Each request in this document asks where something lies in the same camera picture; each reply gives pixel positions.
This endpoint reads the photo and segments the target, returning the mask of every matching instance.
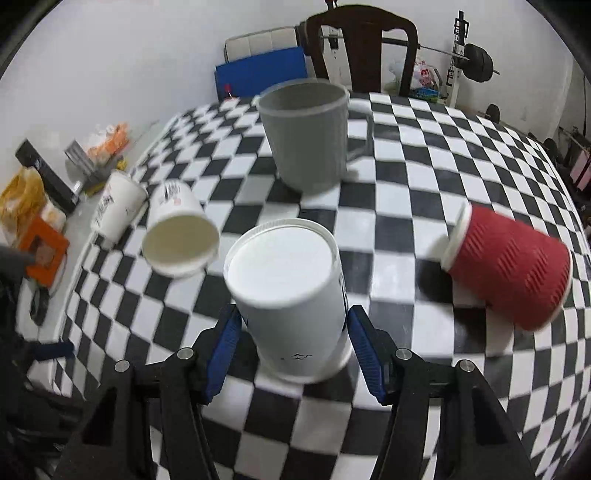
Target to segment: black and white checkered pattern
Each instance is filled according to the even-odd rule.
[[[97,239],[68,300],[63,338],[76,345],[76,358],[58,364],[56,389],[88,396],[116,360],[157,362],[192,345],[231,300],[222,265],[240,235],[271,219],[306,218],[333,232],[350,303],[425,359],[471,359],[506,408],[536,474],[550,478],[578,445],[591,410],[591,264],[574,206],[536,142],[441,105],[365,99],[376,123],[375,158],[352,164],[357,181],[315,196],[278,178],[249,100],[179,115],[133,177],[150,193],[165,179],[187,182],[221,231],[220,259],[182,280],[153,272],[141,254],[146,210],[114,249]],[[363,143],[365,131],[362,117],[352,116],[350,148]],[[545,328],[514,328],[442,272],[438,258],[466,199],[571,249],[573,287]],[[436,403],[431,413],[425,478],[436,461]],[[222,392],[203,409],[223,480],[369,478],[388,416],[355,357],[326,382],[291,385],[259,368],[246,332]],[[165,479],[158,421],[152,436],[158,479]]]

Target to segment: tipped over paper cup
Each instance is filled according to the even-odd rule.
[[[169,277],[193,275],[217,256],[219,232],[180,180],[164,182],[150,200],[142,251],[152,268]]]
[[[470,204],[460,212],[441,267],[524,330],[557,316],[573,278],[565,244]]]
[[[148,192],[123,172],[115,170],[105,186],[90,228],[105,237],[103,247],[116,244],[148,198]]]

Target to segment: snack package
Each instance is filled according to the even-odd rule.
[[[0,195],[0,222],[9,243],[17,240],[46,202],[39,172],[22,167]]]
[[[66,225],[66,214],[47,199],[41,209],[41,219],[57,232],[61,232]]]
[[[95,165],[104,166],[112,155],[129,143],[127,124],[109,125],[105,130],[90,136],[86,154]]]

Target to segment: white paper cup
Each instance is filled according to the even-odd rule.
[[[303,219],[257,226],[232,246],[223,276],[261,362],[275,375],[311,383],[347,363],[345,281],[326,228]]]
[[[104,247],[119,241],[146,198],[148,192],[138,182],[118,170],[111,173],[90,221],[90,228],[105,237]]]
[[[220,235],[189,186],[165,181],[150,200],[145,259],[156,272],[169,277],[193,275],[217,256]]]

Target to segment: yellow plastic bag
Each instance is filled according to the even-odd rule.
[[[0,222],[5,232],[18,239],[45,202],[45,188],[39,172],[22,167],[0,195]]]

